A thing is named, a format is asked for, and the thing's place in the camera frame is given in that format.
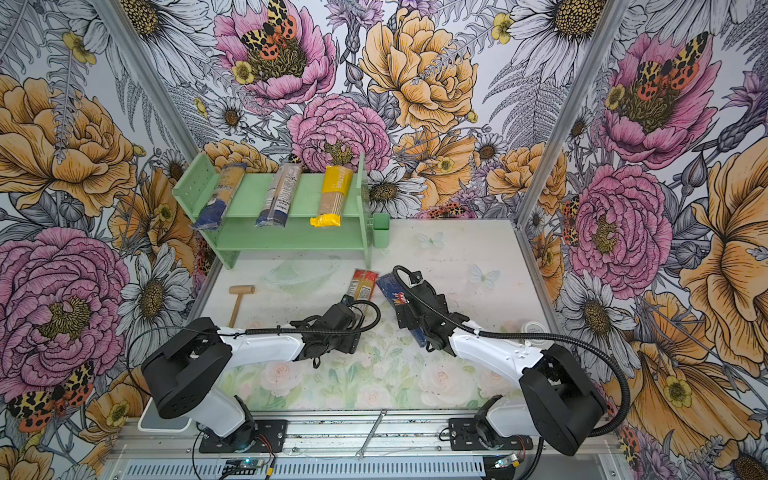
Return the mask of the red spaghetti bag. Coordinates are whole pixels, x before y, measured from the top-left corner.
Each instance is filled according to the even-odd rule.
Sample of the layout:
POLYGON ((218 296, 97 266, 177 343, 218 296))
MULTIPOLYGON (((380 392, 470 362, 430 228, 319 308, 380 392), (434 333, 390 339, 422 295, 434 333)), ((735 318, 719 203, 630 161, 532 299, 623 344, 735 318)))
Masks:
POLYGON ((346 294, 355 300, 370 300, 379 274, 369 270, 356 269, 346 294))

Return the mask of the spaghetti bag with white label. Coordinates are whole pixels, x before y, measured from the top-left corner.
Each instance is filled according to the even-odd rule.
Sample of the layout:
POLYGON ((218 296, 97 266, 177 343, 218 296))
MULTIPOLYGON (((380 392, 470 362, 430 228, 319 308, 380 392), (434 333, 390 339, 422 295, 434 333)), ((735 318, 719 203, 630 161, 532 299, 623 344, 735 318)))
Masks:
POLYGON ((267 190, 262 210, 255 226, 285 227, 290 207, 302 175, 303 168, 297 163, 282 164, 267 190))

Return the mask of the yellow spaghetti bag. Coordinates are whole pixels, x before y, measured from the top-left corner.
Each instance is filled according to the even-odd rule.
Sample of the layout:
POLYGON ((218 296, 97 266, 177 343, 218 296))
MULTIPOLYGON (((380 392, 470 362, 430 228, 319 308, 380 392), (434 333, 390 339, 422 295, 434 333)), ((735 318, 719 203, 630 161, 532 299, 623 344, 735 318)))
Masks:
POLYGON ((344 166, 326 168, 317 214, 310 219, 315 228, 340 227, 354 172, 344 166))

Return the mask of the spaghetti bag with blue end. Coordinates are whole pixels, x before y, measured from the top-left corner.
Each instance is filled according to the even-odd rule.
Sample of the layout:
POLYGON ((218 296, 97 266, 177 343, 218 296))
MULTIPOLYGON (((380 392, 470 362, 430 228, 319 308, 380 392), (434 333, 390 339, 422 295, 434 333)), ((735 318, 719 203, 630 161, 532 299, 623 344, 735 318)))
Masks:
POLYGON ((192 225, 194 230, 217 230, 223 223, 225 213, 232 202, 245 174, 245 163, 233 163, 221 169, 219 178, 207 204, 192 225))

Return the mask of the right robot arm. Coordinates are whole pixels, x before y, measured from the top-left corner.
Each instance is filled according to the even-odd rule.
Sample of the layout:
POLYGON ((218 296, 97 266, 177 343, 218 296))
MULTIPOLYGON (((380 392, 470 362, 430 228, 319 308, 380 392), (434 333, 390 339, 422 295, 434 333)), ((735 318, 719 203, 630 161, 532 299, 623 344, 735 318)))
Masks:
POLYGON ((485 448, 502 448, 517 436, 537 437, 573 456, 586 439, 610 431, 609 423, 600 423, 608 412, 605 401, 557 336, 489 332, 451 312, 429 282, 397 283, 429 349, 481 366, 522 392, 521 400, 497 394, 476 412, 474 435, 485 448))

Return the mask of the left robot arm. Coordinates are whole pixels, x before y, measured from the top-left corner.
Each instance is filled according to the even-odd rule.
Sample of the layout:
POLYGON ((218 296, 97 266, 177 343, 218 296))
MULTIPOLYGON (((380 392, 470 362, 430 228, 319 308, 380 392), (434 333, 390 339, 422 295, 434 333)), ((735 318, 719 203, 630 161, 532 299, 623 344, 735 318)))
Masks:
POLYGON ((150 354, 141 373, 159 416, 186 417, 223 453, 266 447, 245 402, 218 387, 220 377, 246 365, 306 362, 315 368, 333 351, 352 354, 362 333, 381 319, 379 308, 349 295, 322 315, 265 329, 224 328, 208 317, 193 320, 150 354))

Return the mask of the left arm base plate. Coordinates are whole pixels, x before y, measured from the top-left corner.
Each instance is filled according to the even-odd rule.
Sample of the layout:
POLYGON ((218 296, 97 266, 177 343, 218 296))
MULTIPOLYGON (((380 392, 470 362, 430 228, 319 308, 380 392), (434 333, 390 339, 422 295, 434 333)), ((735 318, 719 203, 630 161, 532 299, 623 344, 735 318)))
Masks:
POLYGON ((287 420, 253 420, 227 437, 204 429, 198 451, 203 454, 281 453, 287 427, 287 420))

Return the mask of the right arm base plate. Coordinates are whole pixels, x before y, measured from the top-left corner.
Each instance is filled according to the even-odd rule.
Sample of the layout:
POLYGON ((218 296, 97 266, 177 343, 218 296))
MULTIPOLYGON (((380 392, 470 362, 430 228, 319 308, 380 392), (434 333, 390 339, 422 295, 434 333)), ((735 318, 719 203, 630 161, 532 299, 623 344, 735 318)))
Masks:
POLYGON ((532 451, 530 436, 502 437, 490 425, 475 418, 449 418, 448 437, 452 451, 532 451))

